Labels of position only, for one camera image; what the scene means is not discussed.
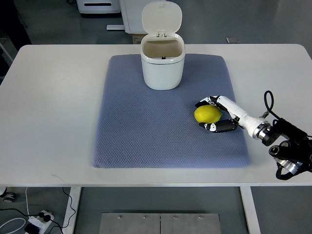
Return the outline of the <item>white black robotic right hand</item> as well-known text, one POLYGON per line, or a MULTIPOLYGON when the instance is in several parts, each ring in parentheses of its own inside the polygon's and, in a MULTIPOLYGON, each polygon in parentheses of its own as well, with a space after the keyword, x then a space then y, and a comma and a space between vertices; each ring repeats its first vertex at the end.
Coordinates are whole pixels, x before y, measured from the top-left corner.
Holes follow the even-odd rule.
POLYGON ((234 101, 225 96, 208 96, 198 102, 195 107, 201 106, 215 106, 219 110, 225 111, 231 117, 230 119, 219 120, 213 123, 204 123, 201 121, 199 126, 213 132, 223 133, 234 131, 238 127, 247 130, 250 137, 254 139, 263 139, 265 134, 271 129, 271 125, 264 117, 252 117, 234 101))

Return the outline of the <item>black silver robot right arm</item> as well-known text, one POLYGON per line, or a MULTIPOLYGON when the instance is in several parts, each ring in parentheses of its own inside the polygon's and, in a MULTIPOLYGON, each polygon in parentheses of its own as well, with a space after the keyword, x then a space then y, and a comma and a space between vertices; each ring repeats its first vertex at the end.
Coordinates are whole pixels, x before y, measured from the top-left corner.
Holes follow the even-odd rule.
POLYGON ((276 178, 288 180, 312 171, 312 140, 307 133, 283 118, 259 127, 257 137, 269 146, 269 154, 277 164, 276 178))

